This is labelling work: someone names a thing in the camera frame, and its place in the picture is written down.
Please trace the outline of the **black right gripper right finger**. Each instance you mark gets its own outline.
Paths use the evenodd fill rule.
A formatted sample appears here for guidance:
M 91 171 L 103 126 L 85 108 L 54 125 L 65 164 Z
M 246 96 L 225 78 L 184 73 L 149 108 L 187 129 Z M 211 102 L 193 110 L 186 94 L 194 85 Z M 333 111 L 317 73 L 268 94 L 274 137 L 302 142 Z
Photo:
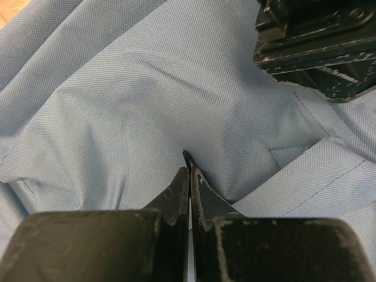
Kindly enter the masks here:
M 355 233 L 342 220 L 251 218 L 191 171 L 197 281 L 374 281 Z

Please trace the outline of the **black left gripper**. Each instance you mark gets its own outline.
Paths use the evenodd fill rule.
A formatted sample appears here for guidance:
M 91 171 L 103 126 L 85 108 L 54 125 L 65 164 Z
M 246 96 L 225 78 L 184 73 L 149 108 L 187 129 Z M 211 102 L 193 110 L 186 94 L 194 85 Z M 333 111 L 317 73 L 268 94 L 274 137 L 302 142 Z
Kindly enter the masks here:
M 375 90 L 374 1 L 260 1 L 254 63 L 279 83 L 347 103 Z

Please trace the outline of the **blue fabric backpack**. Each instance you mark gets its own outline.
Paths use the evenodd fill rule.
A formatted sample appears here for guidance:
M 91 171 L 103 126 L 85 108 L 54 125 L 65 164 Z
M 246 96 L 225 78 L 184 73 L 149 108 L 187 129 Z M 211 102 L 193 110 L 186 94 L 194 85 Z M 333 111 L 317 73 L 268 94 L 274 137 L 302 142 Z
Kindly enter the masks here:
M 35 1 L 1 32 L 1 250 L 29 214 L 139 208 L 188 150 L 248 215 L 334 216 L 375 263 L 375 93 L 253 65 L 255 1 Z

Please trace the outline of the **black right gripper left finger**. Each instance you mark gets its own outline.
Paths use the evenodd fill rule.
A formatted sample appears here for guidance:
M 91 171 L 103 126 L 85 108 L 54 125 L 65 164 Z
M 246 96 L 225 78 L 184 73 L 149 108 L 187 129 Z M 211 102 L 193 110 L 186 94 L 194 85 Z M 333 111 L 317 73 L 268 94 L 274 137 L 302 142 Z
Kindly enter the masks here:
M 37 213 L 1 260 L 2 281 L 186 281 L 189 170 L 140 210 Z

